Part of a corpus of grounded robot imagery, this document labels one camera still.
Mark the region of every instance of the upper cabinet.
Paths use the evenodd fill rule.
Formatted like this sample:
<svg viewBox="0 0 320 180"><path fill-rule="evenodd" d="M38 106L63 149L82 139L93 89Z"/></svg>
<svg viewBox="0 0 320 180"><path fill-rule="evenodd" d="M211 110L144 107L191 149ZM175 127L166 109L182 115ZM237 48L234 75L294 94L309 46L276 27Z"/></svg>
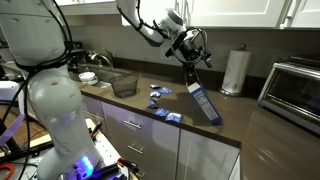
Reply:
<svg viewBox="0 0 320 180"><path fill-rule="evenodd" d="M184 0L183 16L187 26L275 28L285 1Z"/></svg>
<svg viewBox="0 0 320 180"><path fill-rule="evenodd" d="M163 18L165 10L173 9L173 8L176 8L175 0L140 0L140 17L147 24L153 25L154 19ZM122 25L130 26L129 22L127 22L123 17L122 17Z"/></svg>
<svg viewBox="0 0 320 180"><path fill-rule="evenodd" d="M115 0L57 0L64 15L119 14Z"/></svg>
<svg viewBox="0 0 320 180"><path fill-rule="evenodd" d="M280 28L320 28L319 0L292 0Z"/></svg>

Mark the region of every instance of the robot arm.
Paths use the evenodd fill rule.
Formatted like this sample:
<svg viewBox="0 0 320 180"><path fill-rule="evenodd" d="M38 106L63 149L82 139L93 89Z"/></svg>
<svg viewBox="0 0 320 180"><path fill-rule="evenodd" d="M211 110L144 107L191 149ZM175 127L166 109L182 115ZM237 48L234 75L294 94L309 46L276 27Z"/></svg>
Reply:
<svg viewBox="0 0 320 180"><path fill-rule="evenodd" d="M150 26L140 17L140 0L116 0L116 2L120 14L151 46L158 47L166 39L170 40L171 47L165 55L175 56L182 63L187 85L192 83L188 81L199 82L195 72L195 65L198 62L203 60L208 68L212 67L211 53L206 48L206 33L194 27L186 29L182 18L175 10L168 10L162 19L154 20ZM194 42L198 35L202 36L202 46L197 46ZM176 50L180 51L183 58L177 56Z"/></svg>
<svg viewBox="0 0 320 180"><path fill-rule="evenodd" d="M194 65L210 56L205 43L203 47L195 45L193 40L197 34L185 28L174 10L169 10L160 21L154 21L153 26L147 25L137 11L139 2L116 0L121 15L151 46L160 46L166 39L172 41L166 55L176 56L175 51L179 50L185 61L177 59L183 63L186 75L197 79ZM28 82L26 95L54 144L38 166L38 179L56 179L60 175L68 179L78 176L87 179L101 157L86 132L81 92L63 65L66 53L61 34L63 28L55 16L58 13L51 0L4 1L0 6L0 26L16 63L24 69ZM204 37L201 30L196 30ZM32 67L43 69L30 73Z"/></svg>
<svg viewBox="0 0 320 180"><path fill-rule="evenodd" d="M146 24L140 17L140 0L116 0L120 14L146 39L153 47L159 47L165 39L185 31L183 20L174 10L169 10L154 27Z"/></svg>

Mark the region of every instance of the snack package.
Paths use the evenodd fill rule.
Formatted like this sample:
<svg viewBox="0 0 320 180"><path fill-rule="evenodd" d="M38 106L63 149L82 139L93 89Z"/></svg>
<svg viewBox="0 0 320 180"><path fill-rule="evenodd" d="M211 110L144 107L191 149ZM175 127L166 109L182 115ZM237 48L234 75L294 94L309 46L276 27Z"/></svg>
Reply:
<svg viewBox="0 0 320 180"><path fill-rule="evenodd" d="M181 120L182 120L182 115L178 113L170 113L166 117L166 121L174 121L174 122L180 123Z"/></svg>
<svg viewBox="0 0 320 180"><path fill-rule="evenodd" d="M156 97L156 98L160 98L161 94L158 91L152 91L150 93L150 97Z"/></svg>
<svg viewBox="0 0 320 180"><path fill-rule="evenodd" d="M159 107L159 104L156 100L154 99L149 99L149 102L148 102L148 108L151 108L151 109L158 109Z"/></svg>
<svg viewBox="0 0 320 180"><path fill-rule="evenodd" d="M156 112L154 112L153 114L158 115L158 116L166 117L169 113L170 113L169 110L163 109L163 108L159 108L159 109L158 109Z"/></svg>
<svg viewBox="0 0 320 180"><path fill-rule="evenodd" d="M150 84L150 88L152 89L159 89L160 86L158 84Z"/></svg>
<svg viewBox="0 0 320 180"><path fill-rule="evenodd" d="M163 88L159 89L158 92L159 92L160 94L168 95L168 94L171 94L171 93L172 93L172 90L170 90L170 89L167 88L167 87L163 87Z"/></svg>

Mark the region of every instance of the kitchen counter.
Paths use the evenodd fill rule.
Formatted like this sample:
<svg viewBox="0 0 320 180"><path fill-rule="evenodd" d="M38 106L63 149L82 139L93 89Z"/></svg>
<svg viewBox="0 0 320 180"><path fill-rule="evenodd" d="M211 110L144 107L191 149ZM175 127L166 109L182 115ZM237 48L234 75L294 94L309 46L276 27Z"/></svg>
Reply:
<svg viewBox="0 0 320 180"><path fill-rule="evenodd" d="M18 71L14 64L3 67ZM244 179L320 179L320 139L291 122L258 106L257 100L234 98L209 90L208 94L223 118L221 125L211 126L191 99L186 87L168 77L137 73L138 92L128 98L117 98L112 88L99 89L76 82L81 92L154 119L163 120L146 108L150 84L168 87L173 93L161 96L158 103L171 112L183 115L181 126L190 131L210 134L212 138L233 146L241 142Z"/></svg>

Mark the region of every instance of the microwave oven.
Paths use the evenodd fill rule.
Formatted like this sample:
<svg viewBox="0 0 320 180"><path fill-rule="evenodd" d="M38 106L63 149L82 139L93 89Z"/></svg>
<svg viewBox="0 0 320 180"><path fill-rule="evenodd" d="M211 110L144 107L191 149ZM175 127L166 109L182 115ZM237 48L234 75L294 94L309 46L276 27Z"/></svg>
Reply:
<svg viewBox="0 0 320 180"><path fill-rule="evenodd" d="M258 101L320 135L320 55L274 63Z"/></svg>

